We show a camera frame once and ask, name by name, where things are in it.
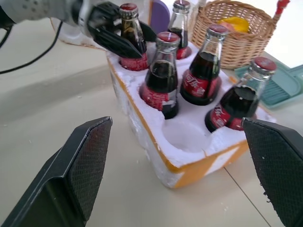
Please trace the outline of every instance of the purple object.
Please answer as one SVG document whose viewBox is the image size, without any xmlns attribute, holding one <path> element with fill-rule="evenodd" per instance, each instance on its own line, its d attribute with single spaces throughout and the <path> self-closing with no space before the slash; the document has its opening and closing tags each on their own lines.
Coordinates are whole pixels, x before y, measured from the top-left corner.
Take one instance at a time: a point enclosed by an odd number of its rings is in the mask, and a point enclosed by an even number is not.
<svg viewBox="0 0 303 227">
<path fill-rule="evenodd" d="M 156 34 L 166 32 L 169 26 L 170 14 L 165 3 L 160 0 L 153 0 L 151 11 L 151 28 Z"/>
</svg>

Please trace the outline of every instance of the glass bottle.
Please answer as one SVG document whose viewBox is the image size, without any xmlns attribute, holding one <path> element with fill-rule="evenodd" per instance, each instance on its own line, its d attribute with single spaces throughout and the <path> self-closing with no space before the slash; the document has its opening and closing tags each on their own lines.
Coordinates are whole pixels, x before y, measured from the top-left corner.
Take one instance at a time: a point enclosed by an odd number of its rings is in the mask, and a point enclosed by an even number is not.
<svg viewBox="0 0 303 227">
<path fill-rule="evenodd" d="M 190 3 L 185 0 L 176 0 L 173 5 L 173 13 L 169 22 L 169 32 L 173 32 L 180 37 L 180 44 L 177 50 L 177 59 L 187 57 L 188 49 L 188 34 L 187 21 L 190 9 Z"/>
<path fill-rule="evenodd" d="M 276 64 L 267 58 L 257 57 L 241 80 L 232 86 L 222 97 L 218 105 L 205 117 L 210 132 L 226 126 L 234 130 L 243 130 L 243 117 L 254 117 L 265 86 L 274 75 Z"/>
<path fill-rule="evenodd" d="M 203 46 L 184 73 L 180 93 L 188 102 L 207 105 L 217 97 L 221 86 L 220 57 L 228 30 L 222 25 L 211 25 Z"/>
<path fill-rule="evenodd" d="M 162 111 L 165 119 L 178 113 L 176 51 L 180 38 L 171 32 L 157 35 L 157 51 L 141 86 L 140 95 L 147 105 Z"/>
<path fill-rule="evenodd" d="M 131 71 L 141 71 L 148 68 L 147 47 L 139 22 L 139 10 L 136 4 L 126 3 L 120 6 L 122 19 L 121 36 L 134 45 L 142 54 L 139 59 L 120 58 L 120 64 Z"/>
</svg>

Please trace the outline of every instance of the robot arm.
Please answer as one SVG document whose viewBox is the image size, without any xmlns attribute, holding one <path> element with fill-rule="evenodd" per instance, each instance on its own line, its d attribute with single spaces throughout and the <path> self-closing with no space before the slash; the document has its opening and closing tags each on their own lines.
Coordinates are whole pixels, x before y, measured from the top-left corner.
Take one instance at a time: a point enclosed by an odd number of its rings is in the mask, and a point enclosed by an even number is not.
<svg viewBox="0 0 303 227">
<path fill-rule="evenodd" d="M 8 28 L 24 20 L 57 18 L 78 26 L 96 43 L 125 58 L 140 58 L 140 52 L 117 35 L 121 23 L 119 7 L 107 0 L 0 0 L 0 28 Z M 146 41 L 154 42 L 156 34 L 140 22 Z"/>
</svg>

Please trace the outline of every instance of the wicker basket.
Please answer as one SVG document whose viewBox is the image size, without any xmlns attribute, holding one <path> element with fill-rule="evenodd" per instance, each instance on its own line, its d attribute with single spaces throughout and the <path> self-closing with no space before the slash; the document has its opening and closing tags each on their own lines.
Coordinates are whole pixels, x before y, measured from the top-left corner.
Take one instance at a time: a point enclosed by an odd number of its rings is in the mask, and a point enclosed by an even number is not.
<svg viewBox="0 0 303 227">
<path fill-rule="evenodd" d="M 249 21 L 249 33 L 232 32 L 227 35 L 222 50 L 221 67 L 235 69 L 249 64 L 260 56 L 268 44 L 281 14 L 271 18 L 264 11 L 249 4 L 231 0 L 215 0 L 199 7 L 198 14 L 191 18 L 192 38 L 196 46 L 203 44 L 207 28 L 222 18 L 241 17 Z"/>
</svg>

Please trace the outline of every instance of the white table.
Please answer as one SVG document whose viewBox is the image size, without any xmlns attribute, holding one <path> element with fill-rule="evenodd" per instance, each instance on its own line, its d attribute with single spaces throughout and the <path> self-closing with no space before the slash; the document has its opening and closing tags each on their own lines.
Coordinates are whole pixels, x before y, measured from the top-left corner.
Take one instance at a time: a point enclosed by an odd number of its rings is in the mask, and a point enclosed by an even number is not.
<svg viewBox="0 0 303 227">
<path fill-rule="evenodd" d="M 0 69 L 50 44 L 49 20 L 25 22 L 0 51 Z M 274 112 L 303 132 L 302 103 Z M 105 53 L 58 42 L 38 63 L 0 75 L 0 223 L 78 125 L 112 116 L 104 179 L 88 227 L 282 227 L 250 154 L 200 182 L 170 190 L 154 174 L 116 102 Z"/>
</svg>

